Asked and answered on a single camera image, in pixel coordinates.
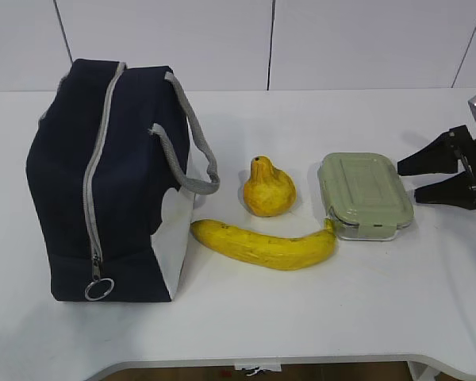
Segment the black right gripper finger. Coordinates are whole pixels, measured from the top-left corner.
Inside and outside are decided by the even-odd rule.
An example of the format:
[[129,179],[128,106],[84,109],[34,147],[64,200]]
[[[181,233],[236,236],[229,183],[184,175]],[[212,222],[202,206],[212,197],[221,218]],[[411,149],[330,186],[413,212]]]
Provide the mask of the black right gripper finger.
[[397,163],[399,175],[451,174],[458,170],[458,161],[473,143],[466,125],[441,133],[420,151]]
[[439,183],[419,187],[414,198],[420,204],[456,206],[476,210],[476,189],[466,172],[461,172]]

